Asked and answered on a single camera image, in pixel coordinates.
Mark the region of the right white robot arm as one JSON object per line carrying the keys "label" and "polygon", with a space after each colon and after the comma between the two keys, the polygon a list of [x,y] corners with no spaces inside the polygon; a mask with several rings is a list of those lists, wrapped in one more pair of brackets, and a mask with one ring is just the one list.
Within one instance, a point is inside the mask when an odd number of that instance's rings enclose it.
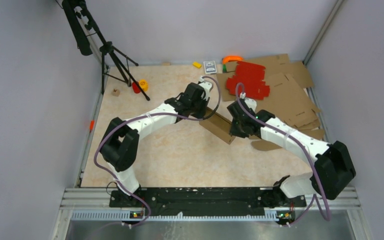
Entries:
{"label": "right white robot arm", "polygon": [[279,180],[273,200],[287,206],[295,197],[318,194],[334,200],[356,176],[347,146],[340,142],[318,140],[283,123],[274,114],[260,110],[255,113],[245,99],[227,107],[232,116],[230,133],[236,137],[256,136],[294,154],[311,167],[311,172],[288,175]]}

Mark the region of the brown cardboard box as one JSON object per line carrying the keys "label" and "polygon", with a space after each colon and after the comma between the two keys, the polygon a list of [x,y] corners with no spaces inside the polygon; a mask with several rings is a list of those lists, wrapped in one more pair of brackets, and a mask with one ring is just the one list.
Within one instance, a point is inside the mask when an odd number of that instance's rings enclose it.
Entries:
{"label": "brown cardboard box", "polygon": [[228,145],[236,138],[230,133],[232,122],[217,112],[199,124]]}

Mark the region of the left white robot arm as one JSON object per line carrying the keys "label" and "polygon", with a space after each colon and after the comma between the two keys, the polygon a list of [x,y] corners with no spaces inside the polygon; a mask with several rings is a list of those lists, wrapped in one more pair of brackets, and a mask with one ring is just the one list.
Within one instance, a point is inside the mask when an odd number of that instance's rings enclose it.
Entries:
{"label": "left white robot arm", "polygon": [[107,162],[108,171],[122,190],[121,200],[127,206],[136,206],[141,198],[137,191],[140,184],[133,169],[139,142],[181,120],[203,120],[212,88],[213,84],[206,80],[192,82],[179,96],[168,98],[151,111],[130,119],[116,117],[110,121],[96,152]]}

